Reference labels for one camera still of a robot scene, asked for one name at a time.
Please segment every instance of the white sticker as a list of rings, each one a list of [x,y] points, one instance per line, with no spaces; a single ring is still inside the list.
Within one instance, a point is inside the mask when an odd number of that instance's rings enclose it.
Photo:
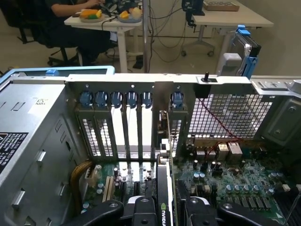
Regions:
[[[28,111],[28,114],[40,114],[47,109],[49,99],[38,98],[35,104]]]

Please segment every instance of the warning label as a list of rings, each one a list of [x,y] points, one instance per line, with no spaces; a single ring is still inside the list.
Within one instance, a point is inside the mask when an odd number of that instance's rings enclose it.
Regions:
[[[0,173],[14,156],[28,133],[0,133]]]

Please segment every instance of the plate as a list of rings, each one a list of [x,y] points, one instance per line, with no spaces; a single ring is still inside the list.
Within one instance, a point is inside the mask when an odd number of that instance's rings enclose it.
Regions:
[[[118,16],[118,20],[122,23],[134,24],[142,21],[142,16],[139,19],[134,19],[132,15],[130,15],[128,19],[122,19],[120,16]]]
[[[100,18],[97,19],[84,19],[84,18],[80,18],[80,21],[83,23],[97,23],[100,22],[104,19],[104,15],[102,15]]]

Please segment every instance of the black chair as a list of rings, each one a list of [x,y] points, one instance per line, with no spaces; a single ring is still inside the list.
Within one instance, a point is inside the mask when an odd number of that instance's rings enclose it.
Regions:
[[[33,42],[34,40],[28,41],[25,29],[29,29],[25,21],[22,20],[22,13],[15,0],[0,0],[0,9],[4,15],[4,18],[10,27],[18,28],[21,37],[18,39],[23,43],[27,44]]]
[[[41,45],[46,46],[47,48],[60,48],[59,51],[51,54],[48,58],[49,66],[75,66],[79,65],[77,62],[77,56],[73,56],[68,59],[65,48],[74,48],[76,46],[68,45],[61,46],[59,43],[56,43],[55,40],[51,40],[48,33],[47,22],[43,18],[42,13],[46,8],[45,3],[42,0],[16,0],[17,6],[22,14],[22,21],[27,24],[28,28],[32,32],[33,39],[40,43]],[[52,57],[54,54],[61,52],[63,59],[57,59]]]

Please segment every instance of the white wall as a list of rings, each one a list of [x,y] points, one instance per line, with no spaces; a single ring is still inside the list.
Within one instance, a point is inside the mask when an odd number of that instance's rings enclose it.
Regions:
[[[274,23],[273,28],[252,31],[262,45],[256,75],[299,75],[301,53],[300,0],[240,0]]]

